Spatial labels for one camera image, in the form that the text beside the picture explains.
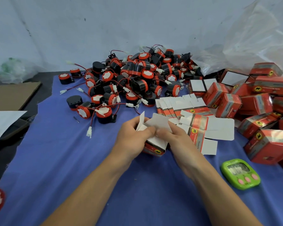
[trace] blue tablecloth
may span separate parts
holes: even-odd
[[[137,116],[133,109],[121,106],[116,123],[94,121],[89,139],[90,120],[80,118],[66,103],[71,95],[88,98],[76,89],[59,94],[67,88],[54,78],[53,95],[39,103],[38,115],[0,181],[7,196],[0,226],[41,224],[107,156],[121,124]],[[156,112],[155,107],[141,106],[139,111],[143,110],[148,117]],[[283,169],[251,163],[242,148],[246,141],[236,132],[234,141],[218,141],[217,155],[206,158],[219,174],[224,161],[247,161],[260,175],[261,184],[234,191],[264,225],[283,225]],[[168,151],[161,158],[142,153],[132,162],[98,225],[210,225],[210,221],[195,186]]]

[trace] white backdrop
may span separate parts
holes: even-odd
[[[253,1],[0,0],[0,64],[16,57],[47,71],[66,71],[72,68],[66,60],[91,67],[111,49],[133,54],[139,45],[153,44],[193,53],[223,44]],[[261,4],[275,12],[283,28],[283,0]]]

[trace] clear plastic bag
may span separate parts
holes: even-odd
[[[274,62],[283,70],[283,32],[275,16],[258,2],[233,23],[221,51],[216,47],[193,55],[204,76],[227,67],[249,73],[260,62]]]
[[[34,77],[38,73],[38,67],[32,62],[9,58],[1,64],[0,81],[2,83],[22,83]]]

